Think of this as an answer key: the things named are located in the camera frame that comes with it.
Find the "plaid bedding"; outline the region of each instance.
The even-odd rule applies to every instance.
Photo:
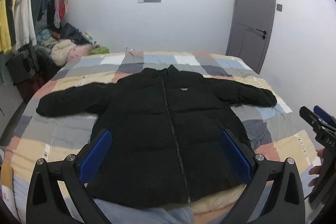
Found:
[[[115,83],[143,68],[161,70],[171,64],[179,70],[198,72],[204,77],[229,79],[271,90],[278,100],[275,107],[232,107],[246,128],[252,148],[269,160],[294,158],[300,173],[316,158],[315,148],[307,133],[295,129],[292,110],[264,79],[258,78],[239,58],[186,52],[128,52],[82,57],[68,63],[38,90],[27,105],[6,148],[4,161],[12,167],[13,182],[6,180],[7,185],[2,186],[13,191],[17,215],[22,223],[25,223],[28,186],[36,160],[63,160],[68,154],[77,154],[90,140],[97,118],[88,113],[58,118],[42,117],[35,111],[40,98],[57,90],[91,82]],[[63,195],[68,197],[64,183],[60,182],[60,187]],[[235,200],[232,200],[232,193],[223,191],[190,206],[195,214],[205,213],[224,208]]]

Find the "blue gripper pad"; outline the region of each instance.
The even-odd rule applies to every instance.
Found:
[[[319,106],[314,106],[314,113],[326,123],[330,122],[331,116]]]
[[[106,130],[79,166],[78,179],[82,184],[92,180],[111,144],[112,134]]]
[[[239,181],[249,184],[252,180],[251,165],[225,130],[219,135],[219,143]]]

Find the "gray door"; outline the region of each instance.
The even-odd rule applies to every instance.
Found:
[[[260,73],[271,36],[276,0],[235,0],[226,55]]]

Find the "screw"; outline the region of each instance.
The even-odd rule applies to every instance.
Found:
[[[43,162],[44,162],[44,159],[42,159],[42,158],[40,158],[40,159],[38,159],[38,160],[36,161],[36,163],[37,163],[38,165],[41,165]]]
[[[294,164],[294,163],[295,163],[295,161],[294,161],[292,158],[288,158],[288,159],[287,159],[287,162],[288,162],[289,164]]]
[[[73,161],[76,158],[76,155],[70,154],[67,156],[67,161]]]
[[[263,161],[265,159],[265,157],[262,155],[262,154],[256,154],[255,155],[255,158],[258,160],[258,161]]]

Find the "black door handle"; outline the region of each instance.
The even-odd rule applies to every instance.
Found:
[[[259,30],[259,29],[256,29],[257,31],[259,32],[262,32],[263,34],[267,34],[266,31],[262,31],[262,30]]]

